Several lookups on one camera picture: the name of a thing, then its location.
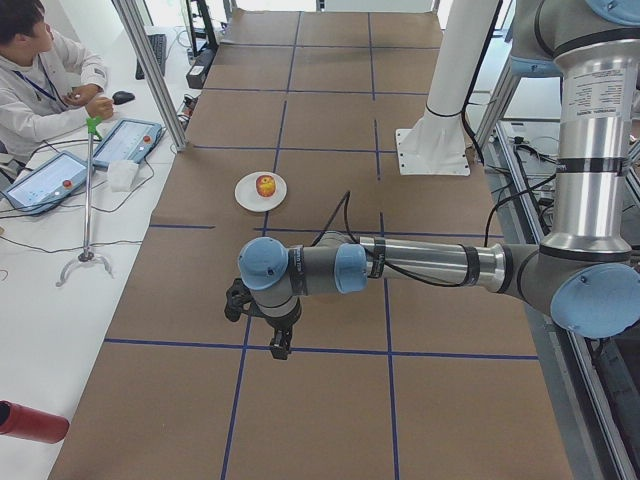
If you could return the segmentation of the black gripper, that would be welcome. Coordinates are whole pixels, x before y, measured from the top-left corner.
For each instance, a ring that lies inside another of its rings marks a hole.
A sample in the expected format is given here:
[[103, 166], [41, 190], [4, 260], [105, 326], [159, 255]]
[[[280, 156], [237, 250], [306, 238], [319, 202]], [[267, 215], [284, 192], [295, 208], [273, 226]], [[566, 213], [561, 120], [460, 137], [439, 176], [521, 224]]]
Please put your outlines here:
[[225, 317], [237, 322], [242, 314], [264, 319], [274, 329], [269, 350], [274, 359], [287, 359], [291, 353], [293, 325], [301, 316], [301, 303], [297, 297], [292, 298], [291, 307], [286, 306], [284, 313], [267, 313], [253, 298], [250, 290], [240, 278], [235, 278], [226, 291]]

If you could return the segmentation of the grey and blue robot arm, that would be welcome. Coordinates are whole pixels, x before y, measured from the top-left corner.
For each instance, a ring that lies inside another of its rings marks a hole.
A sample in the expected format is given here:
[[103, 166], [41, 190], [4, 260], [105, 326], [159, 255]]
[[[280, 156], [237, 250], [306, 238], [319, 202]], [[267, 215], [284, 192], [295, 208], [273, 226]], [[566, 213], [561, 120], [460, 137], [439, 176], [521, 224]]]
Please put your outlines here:
[[374, 278], [480, 285], [520, 299], [565, 330], [614, 336], [639, 319], [639, 275], [621, 237], [639, 69], [635, 1], [521, 1], [512, 61], [525, 76], [563, 80], [551, 231], [536, 246], [473, 247], [325, 231], [309, 246], [261, 237], [240, 251], [225, 314], [263, 318], [286, 359], [301, 298], [357, 292]]

